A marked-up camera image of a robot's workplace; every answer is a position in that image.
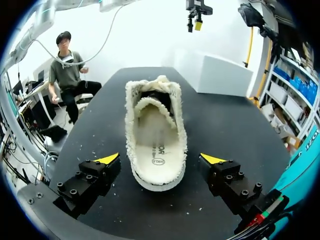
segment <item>black hair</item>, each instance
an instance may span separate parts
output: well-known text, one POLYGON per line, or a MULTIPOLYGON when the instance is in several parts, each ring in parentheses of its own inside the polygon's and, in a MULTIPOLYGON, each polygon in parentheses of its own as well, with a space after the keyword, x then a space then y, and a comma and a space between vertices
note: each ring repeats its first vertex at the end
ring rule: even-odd
POLYGON ((56 38, 56 44, 59 45, 63 39, 71 40, 71 33, 68 31, 62 32, 59 34, 59 36, 56 38))

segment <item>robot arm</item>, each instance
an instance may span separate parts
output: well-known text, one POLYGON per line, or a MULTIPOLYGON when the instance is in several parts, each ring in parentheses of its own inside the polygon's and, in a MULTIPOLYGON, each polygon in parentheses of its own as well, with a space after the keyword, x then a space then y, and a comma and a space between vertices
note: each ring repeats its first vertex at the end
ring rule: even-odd
POLYGON ((55 21, 56 11, 86 7, 91 4, 99 4, 100 12, 105 13, 122 5, 130 4, 138 0, 43 0, 33 6, 28 13, 31 16, 35 12, 35 21, 27 30, 15 49, 9 54, 2 71, 6 72, 13 65, 19 63, 26 56, 31 44, 45 31, 51 28, 55 21))

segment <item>shoe insole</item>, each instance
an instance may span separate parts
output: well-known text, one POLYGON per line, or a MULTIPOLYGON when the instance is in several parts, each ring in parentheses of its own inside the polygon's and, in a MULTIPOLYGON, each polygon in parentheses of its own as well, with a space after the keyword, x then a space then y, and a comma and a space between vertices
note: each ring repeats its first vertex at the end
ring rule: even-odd
POLYGON ((172 128, 159 109, 149 104, 141 110, 135 128, 137 174, 154 185, 175 180, 183 168, 178 130, 172 128))

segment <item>yellow pole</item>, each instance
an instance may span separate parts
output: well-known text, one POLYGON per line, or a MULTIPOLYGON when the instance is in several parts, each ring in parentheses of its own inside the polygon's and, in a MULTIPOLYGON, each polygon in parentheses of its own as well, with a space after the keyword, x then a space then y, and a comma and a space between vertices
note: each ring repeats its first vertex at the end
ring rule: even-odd
POLYGON ((260 108, 260 106, 259 106, 259 101, 257 99, 259 98, 261 91, 262 91, 262 88, 263 88, 265 81, 266 81, 267 71, 269 69, 270 58, 271 58, 271 48, 272 48, 272 41, 269 39, 269 50, 268 50, 268 56, 266 58, 264 73, 263 73, 262 80, 261 80, 259 88, 258 88, 258 92, 255 95, 255 100, 253 102, 258 108, 260 108))
POLYGON ((249 60, 250 60, 250 55, 251 55, 251 49, 252 49, 252 42, 253 42, 253 38, 254 38, 254 27, 251 27, 251 32, 250 32, 250 44, 249 44, 249 51, 248 51, 248 55, 246 57, 246 61, 244 63, 244 66, 247 68, 249 65, 249 60))

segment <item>black table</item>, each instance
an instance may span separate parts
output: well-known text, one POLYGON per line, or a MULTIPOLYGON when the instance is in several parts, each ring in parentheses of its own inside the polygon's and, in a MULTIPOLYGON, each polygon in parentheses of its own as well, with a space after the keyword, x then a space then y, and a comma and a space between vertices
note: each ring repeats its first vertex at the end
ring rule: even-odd
POLYGON ((122 170, 106 197, 99 197, 78 220, 103 232, 135 240, 212 240, 233 235, 240 222, 220 197, 213 197, 196 168, 200 152, 241 164, 263 192, 277 182, 289 161, 282 141, 246 98, 199 94, 173 68, 119 70, 92 99, 59 155, 50 187, 56 190, 86 159, 120 153, 122 170), (150 192, 134 179, 126 157, 125 84, 166 75, 180 84, 188 157, 182 182, 150 192))

